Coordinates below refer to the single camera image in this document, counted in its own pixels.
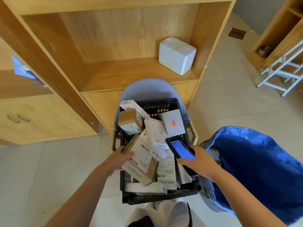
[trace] tiled floor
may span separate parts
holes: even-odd
[[[243,41],[227,36],[233,27],[247,31]],[[303,94],[296,88],[282,98],[273,88],[255,87],[264,77],[244,54],[258,37],[237,15],[230,16],[189,107],[198,142],[225,125],[249,127],[272,136],[303,162]],[[0,149],[0,225],[46,223],[110,154],[110,142],[111,135],[103,130],[101,136]],[[121,198],[115,173],[105,185],[91,226],[124,226],[136,206],[123,205]],[[186,201],[208,227],[241,226],[236,217],[211,211],[199,195]]]

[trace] black plastic crate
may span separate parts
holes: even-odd
[[[178,99],[161,99],[161,100],[152,100],[152,101],[140,101],[137,104],[142,107],[151,118],[159,119],[157,117],[158,113],[180,109]],[[126,134],[121,128],[120,137],[121,137],[121,146],[125,146],[132,139],[134,135]],[[184,138],[187,144],[190,144],[188,133],[185,129],[185,134],[180,135]],[[177,160],[175,158],[176,170],[178,170]],[[131,183],[131,175],[128,174],[125,170],[120,172],[120,190],[122,191],[122,203],[127,203],[129,205],[142,204],[147,202],[157,202],[163,200],[169,200],[173,198],[186,197],[190,195],[195,195],[201,191],[202,187],[199,184],[199,179],[197,177],[193,178],[192,183],[182,184],[177,190],[168,190],[167,194],[162,195],[137,195],[131,192],[125,192],[125,184]]]

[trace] phone screen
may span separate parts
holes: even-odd
[[[183,140],[176,140],[170,142],[176,152],[181,158],[193,159],[194,155],[190,147]]]

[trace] brown cardboard package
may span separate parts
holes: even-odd
[[[143,185],[149,185],[156,180],[159,162],[145,150],[144,142],[139,138],[138,134],[125,147],[123,154],[130,151],[134,151],[135,155],[127,160],[122,168]]]
[[[128,135],[141,133],[144,130],[142,118],[134,108],[120,111],[118,125]]]

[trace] blue bag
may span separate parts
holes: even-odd
[[[286,225],[303,216],[303,165],[273,138],[249,128],[224,126],[202,144],[207,151],[211,146],[218,149],[222,168]],[[219,187],[212,186],[216,202],[231,211]]]

